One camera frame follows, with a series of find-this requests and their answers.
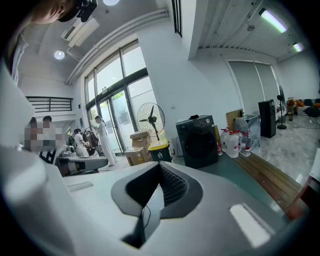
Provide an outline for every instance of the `green trash bin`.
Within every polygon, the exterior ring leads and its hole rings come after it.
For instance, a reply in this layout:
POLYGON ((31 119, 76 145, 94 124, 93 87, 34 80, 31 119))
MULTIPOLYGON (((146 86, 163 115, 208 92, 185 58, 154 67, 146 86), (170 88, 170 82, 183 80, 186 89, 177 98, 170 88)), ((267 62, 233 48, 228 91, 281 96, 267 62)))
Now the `green trash bin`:
POLYGON ((148 147, 151 154, 152 161, 166 161, 171 162, 171 155, 169 151, 169 141, 167 139, 162 139, 157 142, 153 142, 148 147))

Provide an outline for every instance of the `black railing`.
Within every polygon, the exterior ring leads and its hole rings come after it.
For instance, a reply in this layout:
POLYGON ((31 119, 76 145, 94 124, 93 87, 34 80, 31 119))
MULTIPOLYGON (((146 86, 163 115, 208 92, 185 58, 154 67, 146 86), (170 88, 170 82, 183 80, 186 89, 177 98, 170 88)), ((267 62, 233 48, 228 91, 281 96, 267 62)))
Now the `black railing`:
POLYGON ((73 98, 26 96, 36 113, 52 111, 72 111, 73 98))
POLYGON ((172 11, 174 21, 174 32, 182 37, 182 20, 181 20, 181 0, 172 0, 172 11))

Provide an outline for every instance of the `beige box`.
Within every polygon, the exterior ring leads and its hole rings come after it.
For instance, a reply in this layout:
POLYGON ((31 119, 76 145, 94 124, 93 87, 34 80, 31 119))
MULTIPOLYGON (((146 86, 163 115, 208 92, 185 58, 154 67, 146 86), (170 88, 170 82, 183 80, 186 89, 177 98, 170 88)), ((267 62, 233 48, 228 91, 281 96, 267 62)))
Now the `beige box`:
POLYGON ((151 141, 150 133, 148 131, 136 131, 130 135, 132 140, 132 147, 146 147, 148 148, 151 141))
POLYGON ((137 166, 151 160, 151 154, 148 151, 148 146, 133 146, 127 149, 124 155, 130 166, 137 166))

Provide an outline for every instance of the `air conditioner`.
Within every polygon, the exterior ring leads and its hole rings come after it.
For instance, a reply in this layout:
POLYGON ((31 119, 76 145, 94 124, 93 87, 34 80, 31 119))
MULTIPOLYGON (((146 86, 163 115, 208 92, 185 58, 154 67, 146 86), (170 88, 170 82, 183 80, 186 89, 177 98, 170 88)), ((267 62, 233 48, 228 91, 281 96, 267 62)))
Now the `air conditioner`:
POLYGON ((80 46, 99 26, 100 24, 94 17, 87 22, 81 22, 77 18, 72 26, 63 32, 61 37, 69 41, 69 47, 80 46))

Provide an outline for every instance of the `glass door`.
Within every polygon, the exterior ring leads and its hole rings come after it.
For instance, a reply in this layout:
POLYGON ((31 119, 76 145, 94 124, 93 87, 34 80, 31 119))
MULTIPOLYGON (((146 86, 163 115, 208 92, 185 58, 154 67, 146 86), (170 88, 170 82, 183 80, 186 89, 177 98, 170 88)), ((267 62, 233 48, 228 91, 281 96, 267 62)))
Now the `glass door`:
POLYGON ((105 122, 105 130, 109 138, 111 148, 117 156, 123 155, 123 150, 121 149, 121 146, 119 143, 116 126, 114 125, 114 122, 111 118, 110 105, 108 104, 107 99, 100 104, 100 109, 101 109, 102 119, 105 122))
POLYGON ((123 151, 126 151, 132 146, 130 135, 135 132, 132 120, 129 114, 129 108, 125 91, 122 90, 111 97, 111 104, 114 110, 114 119, 119 131, 119 137, 122 139, 123 151))

